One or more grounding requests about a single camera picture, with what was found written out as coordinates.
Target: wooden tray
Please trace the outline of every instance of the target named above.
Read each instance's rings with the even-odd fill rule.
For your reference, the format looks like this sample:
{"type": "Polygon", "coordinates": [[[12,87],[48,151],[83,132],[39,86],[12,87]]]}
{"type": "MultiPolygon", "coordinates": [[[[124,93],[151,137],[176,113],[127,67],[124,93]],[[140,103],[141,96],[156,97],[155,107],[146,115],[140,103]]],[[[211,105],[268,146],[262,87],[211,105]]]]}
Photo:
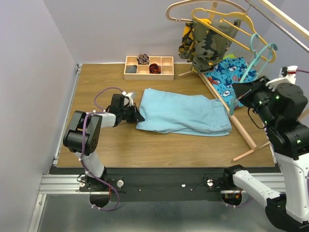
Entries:
{"type": "Polygon", "coordinates": [[[124,71],[125,80],[174,80],[174,57],[149,56],[149,65],[138,64],[137,56],[127,56],[124,71]],[[149,65],[153,63],[161,68],[161,74],[149,73],[149,65]],[[137,73],[126,73],[126,69],[131,65],[137,66],[137,73]]]}

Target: wooden table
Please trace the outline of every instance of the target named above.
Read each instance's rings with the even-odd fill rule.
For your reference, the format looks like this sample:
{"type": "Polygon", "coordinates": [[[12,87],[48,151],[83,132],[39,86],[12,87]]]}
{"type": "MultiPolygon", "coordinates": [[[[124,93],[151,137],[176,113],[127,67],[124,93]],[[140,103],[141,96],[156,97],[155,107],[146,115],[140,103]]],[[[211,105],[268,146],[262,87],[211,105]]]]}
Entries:
{"type": "MultiPolygon", "coordinates": [[[[136,92],[134,101],[140,105],[145,88],[180,93],[204,95],[213,99],[203,81],[196,74],[178,77],[189,70],[189,64],[175,64],[174,81],[124,80],[124,64],[84,64],[78,81],[69,120],[75,110],[90,112],[98,110],[93,104],[97,93],[106,87],[119,87],[126,92],[136,92]]],[[[99,105],[107,107],[112,94],[108,90],[98,98],[99,105]]],[[[267,141],[264,130],[259,130],[247,115],[247,109],[235,112],[256,144],[267,141]]],[[[98,155],[107,167],[227,167],[241,164],[245,167],[272,167],[274,162],[269,146],[240,159],[232,159],[250,150],[240,133],[232,124],[227,136],[204,137],[183,134],[160,134],[135,129],[135,124],[124,124],[115,128],[104,128],[100,132],[98,155]]],[[[62,146],[58,167],[81,167],[73,153],[62,146]]]]}

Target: wooden stick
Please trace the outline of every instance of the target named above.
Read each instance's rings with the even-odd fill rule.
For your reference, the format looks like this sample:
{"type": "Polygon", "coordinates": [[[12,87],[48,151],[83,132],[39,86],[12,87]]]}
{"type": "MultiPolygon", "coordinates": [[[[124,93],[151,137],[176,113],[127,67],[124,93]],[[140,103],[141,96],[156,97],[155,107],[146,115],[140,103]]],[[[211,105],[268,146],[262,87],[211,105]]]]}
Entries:
{"type": "MultiPolygon", "coordinates": [[[[212,11],[216,11],[217,5],[218,5],[218,3],[214,1],[213,4],[212,4],[211,10],[212,10],[212,11]]],[[[210,17],[209,17],[209,19],[210,19],[210,20],[213,20],[213,19],[214,19],[214,16],[215,16],[214,14],[211,14],[210,17]]]]}
{"type": "Polygon", "coordinates": [[[266,146],[268,144],[270,144],[270,141],[268,141],[267,143],[263,144],[262,146],[255,147],[254,149],[251,149],[250,151],[247,151],[247,152],[243,153],[242,155],[237,156],[236,158],[233,158],[233,162],[235,162],[235,161],[237,161],[237,160],[239,160],[239,159],[241,159],[241,158],[243,158],[243,157],[253,153],[254,151],[256,151],[256,150],[258,150],[258,149],[260,149],[260,148],[262,148],[262,147],[264,147],[264,146],[266,146]]]}
{"type": "Polygon", "coordinates": [[[302,120],[304,117],[309,115],[309,109],[305,110],[298,118],[298,120],[302,120]]]}
{"type": "Polygon", "coordinates": [[[207,88],[210,90],[210,92],[214,95],[215,98],[218,98],[222,104],[225,106],[226,110],[227,110],[227,114],[229,116],[229,118],[231,119],[231,121],[234,123],[235,127],[237,128],[237,130],[240,132],[240,134],[242,135],[242,137],[245,139],[245,141],[247,142],[247,144],[249,145],[249,147],[251,149],[256,148],[256,144],[253,141],[253,139],[250,137],[250,135],[247,133],[247,131],[244,129],[244,127],[242,126],[242,124],[238,121],[238,119],[236,118],[235,115],[230,115],[229,114],[229,107],[228,105],[225,103],[225,101],[222,99],[222,97],[220,96],[220,94],[216,91],[216,89],[212,86],[212,84],[210,83],[210,81],[207,79],[207,77],[205,76],[205,74],[199,74],[200,78],[202,79],[202,81],[205,83],[205,85],[207,86],[207,88]]]}
{"type": "Polygon", "coordinates": [[[299,25],[296,21],[291,19],[286,13],[282,12],[275,5],[270,3],[268,0],[259,0],[259,2],[264,5],[267,9],[269,9],[275,16],[279,17],[283,22],[289,25],[291,28],[296,30],[302,36],[304,36],[307,40],[309,40],[309,31],[299,25]]]}
{"type": "Polygon", "coordinates": [[[188,76],[188,75],[191,75],[191,74],[192,74],[192,72],[188,71],[188,72],[185,72],[185,73],[181,73],[178,76],[188,76]]]}

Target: clothes hanger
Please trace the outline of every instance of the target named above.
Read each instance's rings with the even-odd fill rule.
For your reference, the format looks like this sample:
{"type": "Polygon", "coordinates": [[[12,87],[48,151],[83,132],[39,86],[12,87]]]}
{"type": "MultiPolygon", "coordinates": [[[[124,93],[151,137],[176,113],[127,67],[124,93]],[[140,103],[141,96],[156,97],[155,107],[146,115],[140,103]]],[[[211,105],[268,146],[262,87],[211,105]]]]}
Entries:
{"type": "Polygon", "coordinates": [[[177,3],[174,3],[172,5],[170,5],[167,9],[166,9],[166,18],[168,18],[169,20],[172,21],[176,21],[176,22],[187,22],[187,23],[193,23],[192,19],[187,19],[187,18],[174,18],[171,17],[169,15],[171,9],[178,7],[178,6],[182,6],[182,5],[187,5],[187,4],[191,4],[191,3],[197,3],[197,2],[219,2],[219,3],[223,3],[223,4],[227,4],[230,6],[233,6],[235,8],[237,8],[240,12],[246,12],[246,9],[242,8],[241,6],[239,6],[238,4],[229,1],[229,0],[185,0],[185,1],[180,1],[177,3]]]}
{"type": "MultiPolygon", "coordinates": [[[[191,16],[192,16],[193,19],[195,19],[195,20],[198,21],[199,23],[205,25],[206,27],[208,27],[208,28],[210,28],[211,30],[217,32],[218,34],[220,34],[220,35],[226,37],[228,40],[235,42],[236,44],[242,46],[243,48],[247,49],[248,51],[251,51],[251,49],[250,49],[249,47],[247,47],[246,45],[240,43],[239,41],[235,40],[234,38],[231,38],[230,36],[226,35],[225,33],[219,31],[217,28],[214,28],[210,23],[204,22],[203,20],[197,18],[197,17],[195,16],[195,13],[196,13],[196,12],[200,12],[200,11],[207,12],[207,13],[214,14],[214,15],[219,15],[219,16],[221,16],[221,20],[222,20],[222,21],[226,22],[227,24],[229,24],[230,26],[234,27],[235,29],[237,29],[237,30],[243,32],[244,34],[246,34],[246,35],[252,37],[253,35],[251,35],[251,34],[249,34],[248,32],[246,32],[246,31],[244,31],[244,30],[242,30],[242,29],[236,27],[234,24],[232,24],[232,23],[230,23],[230,22],[228,22],[227,20],[224,19],[224,17],[239,18],[239,19],[241,19],[243,22],[245,22],[245,23],[248,25],[249,29],[253,32],[253,34],[255,34],[255,33],[257,33],[257,32],[256,32],[255,29],[254,29],[254,25],[253,25],[252,20],[247,16],[247,11],[245,11],[245,13],[241,13],[241,12],[232,12],[232,13],[225,14],[225,13],[220,13],[220,12],[217,12],[217,11],[206,10],[206,9],[204,9],[204,8],[196,8],[196,9],[194,9],[194,10],[192,11],[191,16]]],[[[260,39],[260,41],[261,41],[263,44],[267,45],[267,42],[266,42],[262,37],[259,36],[258,38],[260,39]]],[[[275,53],[275,51],[274,51],[273,49],[271,49],[271,52],[272,52],[272,59],[271,59],[271,60],[268,60],[268,59],[267,59],[266,57],[264,57],[264,56],[261,56],[261,58],[262,58],[263,60],[267,60],[268,62],[274,62],[275,59],[276,59],[276,53],[275,53]]]]}
{"type": "MultiPolygon", "coordinates": [[[[245,73],[242,75],[242,77],[241,77],[241,79],[240,79],[240,81],[239,81],[240,83],[242,83],[242,82],[245,80],[245,78],[247,77],[247,75],[248,75],[250,69],[251,69],[252,67],[256,66],[256,65],[260,62],[260,58],[262,57],[262,53],[263,53],[266,49],[269,49],[268,57],[267,57],[267,60],[266,60],[265,64],[263,65],[263,67],[260,69],[260,72],[259,72],[259,73],[261,73],[261,72],[263,71],[263,69],[266,67],[266,65],[268,64],[268,62],[270,62],[270,60],[272,59],[272,57],[273,57],[272,51],[273,51],[273,50],[276,50],[276,51],[278,50],[277,45],[275,45],[274,43],[269,43],[269,44],[265,45],[259,53],[257,53],[256,50],[253,49],[253,40],[254,40],[254,38],[259,39],[259,37],[260,37],[260,36],[258,35],[258,33],[253,34],[252,37],[251,37],[251,40],[250,40],[250,50],[251,50],[252,52],[254,52],[254,59],[252,60],[252,62],[251,62],[251,63],[249,64],[249,66],[247,67],[247,70],[245,71],[245,73]]],[[[235,93],[234,93],[234,94],[233,94],[233,97],[232,97],[232,100],[231,100],[231,104],[230,104],[230,110],[229,110],[229,114],[230,114],[230,115],[233,115],[233,113],[234,113],[235,100],[236,100],[236,95],[235,95],[235,93]]]]}

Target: folded light blue cloth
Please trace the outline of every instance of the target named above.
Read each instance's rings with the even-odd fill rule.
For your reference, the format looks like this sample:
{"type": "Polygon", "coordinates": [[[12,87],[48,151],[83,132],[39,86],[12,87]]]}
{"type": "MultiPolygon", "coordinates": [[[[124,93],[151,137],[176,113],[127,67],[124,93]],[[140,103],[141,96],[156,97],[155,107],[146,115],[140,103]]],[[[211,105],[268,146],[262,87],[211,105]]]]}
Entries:
{"type": "Polygon", "coordinates": [[[187,96],[147,88],[140,103],[145,118],[137,129],[158,133],[223,136],[232,130],[225,107],[218,99],[187,96]]]}

